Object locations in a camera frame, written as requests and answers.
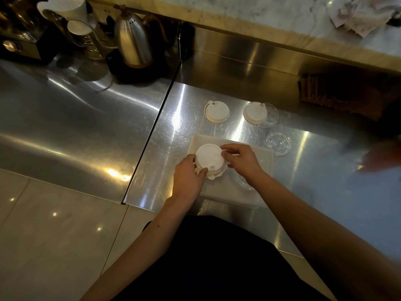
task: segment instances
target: stainless steel kettle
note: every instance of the stainless steel kettle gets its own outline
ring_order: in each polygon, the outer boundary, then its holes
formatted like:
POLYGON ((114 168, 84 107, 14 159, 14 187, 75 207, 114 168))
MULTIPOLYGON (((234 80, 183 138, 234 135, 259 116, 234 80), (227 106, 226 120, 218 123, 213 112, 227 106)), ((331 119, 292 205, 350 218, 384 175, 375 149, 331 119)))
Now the stainless steel kettle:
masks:
POLYGON ((137 14, 129 12, 125 5, 115 5, 114 8, 121 10, 115 22, 114 36, 125 64, 135 69, 151 65, 154 55, 146 25, 152 20, 158 21, 163 39, 168 42, 161 21, 152 14, 141 19, 137 14))

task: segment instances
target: white tray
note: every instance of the white tray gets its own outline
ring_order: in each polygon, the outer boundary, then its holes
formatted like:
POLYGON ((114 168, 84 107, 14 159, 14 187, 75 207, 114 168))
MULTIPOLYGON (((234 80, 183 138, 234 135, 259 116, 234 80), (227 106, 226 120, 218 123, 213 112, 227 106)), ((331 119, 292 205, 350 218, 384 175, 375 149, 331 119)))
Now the white tray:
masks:
MULTIPOLYGON (((195 154, 198 148, 204 144, 221 146, 232 143, 242 144, 232 140, 196 134, 191 139, 188 154, 195 154)), ((273 175, 273 152, 260 147, 251 147, 262 169, 269 175, 273 175)), ((216 177, 214 180, 206 179, 200 195, 250 208, 267 207, 254 189, 246 190, 236 181, 235 170, 231 168, 228 168, 221 177, 216 177)))

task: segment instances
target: marble countertop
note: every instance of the marble countertop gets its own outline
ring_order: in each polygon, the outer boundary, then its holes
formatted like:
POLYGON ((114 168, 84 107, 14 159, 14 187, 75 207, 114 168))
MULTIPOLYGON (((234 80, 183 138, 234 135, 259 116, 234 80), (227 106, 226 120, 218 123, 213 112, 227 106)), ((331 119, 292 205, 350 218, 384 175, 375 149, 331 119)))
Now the marble countertop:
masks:
POLYGON ((101 0, 276 44, 401 72, 401 28, 361 38, 336 29, 330 0, 101 0))

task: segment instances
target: left hand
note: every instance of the left hand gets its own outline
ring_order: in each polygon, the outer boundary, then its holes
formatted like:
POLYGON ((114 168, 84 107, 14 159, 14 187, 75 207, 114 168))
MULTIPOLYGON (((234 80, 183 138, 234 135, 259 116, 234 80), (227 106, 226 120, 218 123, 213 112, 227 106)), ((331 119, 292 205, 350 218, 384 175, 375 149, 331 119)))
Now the left hand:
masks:
POLYGON ((173 195, 175 201, 183 203, 189 209, 202 190, 208 168, 199 174, 195 172, 195 154, 189 154, 175 168, 173 195))

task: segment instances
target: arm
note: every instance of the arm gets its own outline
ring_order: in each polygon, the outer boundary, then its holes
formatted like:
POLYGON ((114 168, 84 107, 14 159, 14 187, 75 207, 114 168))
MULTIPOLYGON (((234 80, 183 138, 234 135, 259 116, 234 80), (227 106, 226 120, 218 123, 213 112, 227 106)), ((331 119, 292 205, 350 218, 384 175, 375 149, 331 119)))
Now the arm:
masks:
POLYGON ((166 200, 160 213, 83 295, 84 300, 110 300, 138 278, 166 253, 181 221, 201 192, 208 172, 197 175, 195 154, 184 158, 175 169, 173 195, 166 200))
POLYGON ((250 146, 221 148, 338 299, 400 300, 400 274, 382 253, 263 172, 250 146))

